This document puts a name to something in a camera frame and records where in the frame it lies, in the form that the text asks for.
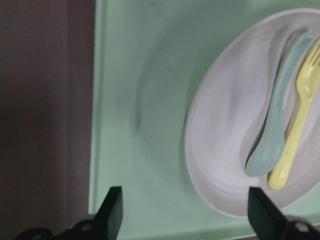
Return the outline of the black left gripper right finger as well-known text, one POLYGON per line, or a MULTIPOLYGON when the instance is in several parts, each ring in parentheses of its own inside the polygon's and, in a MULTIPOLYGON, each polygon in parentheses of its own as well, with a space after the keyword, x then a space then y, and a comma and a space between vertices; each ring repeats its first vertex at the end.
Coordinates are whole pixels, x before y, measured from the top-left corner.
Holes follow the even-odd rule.
POLYGON ((285 216, 260 187, 250 187, 247 218, 259 240, 318 240, 320 231, 306 219, 285 216))

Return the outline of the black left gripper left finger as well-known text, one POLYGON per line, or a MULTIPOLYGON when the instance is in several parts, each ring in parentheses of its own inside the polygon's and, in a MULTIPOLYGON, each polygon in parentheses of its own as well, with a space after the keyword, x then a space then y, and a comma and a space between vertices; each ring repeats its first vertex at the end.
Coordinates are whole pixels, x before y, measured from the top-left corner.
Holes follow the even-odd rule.
POLYGON ((122 187, 109 189, 98 212, 64 232, 54 235, 47 228, 32 228, 20 233, 17 240, 115 240, 123 220, 122 187))

